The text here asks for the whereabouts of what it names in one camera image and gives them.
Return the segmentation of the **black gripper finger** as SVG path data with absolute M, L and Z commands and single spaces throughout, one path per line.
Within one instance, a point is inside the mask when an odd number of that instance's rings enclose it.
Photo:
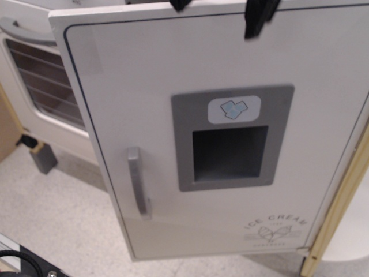
M 260 35 L 265 23 L 272 20 L 281 0 L 248 0 L 244 19 L 246 22 L 245 39 Z
M 181 12 L 191 3 L 191 0 L 169 0 L 169 2 L 177 12 Z

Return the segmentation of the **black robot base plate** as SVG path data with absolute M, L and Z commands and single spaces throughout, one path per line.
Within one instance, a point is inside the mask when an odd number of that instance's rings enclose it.
M 64 271 L 62 271 L 61 269 L 59 269 L 58 267 L 56 267 L 55 265 L 49 263 L 48 261 L 46 261 L 45 259 L 41 258 L 40 256 L 34 254 L 32 251 L 28 250 L 27 248 L 20 246 L 20 252 L 21 253 L 25 253 L 26 255 L 28 255 L 29 257 L 32 257 L 37 264 L 39 265 L 43 276 L 48 276 L 49 272 L 53 271 L 57 274 L 57 276 L 61 276 L 61 277 L 69 277 L 70 275 L 68 275 L 67 273 L 65 273 Z M 35 269 L 33 268 L 33 266 L 31 266 L 31 264 L 29 262 L 27 262 L 24 259 L 21 259 L 20 261 L 20 270 L 22 273 L 25 273 L 29 276 L 37 276 L 37 273 L 35 271 Z

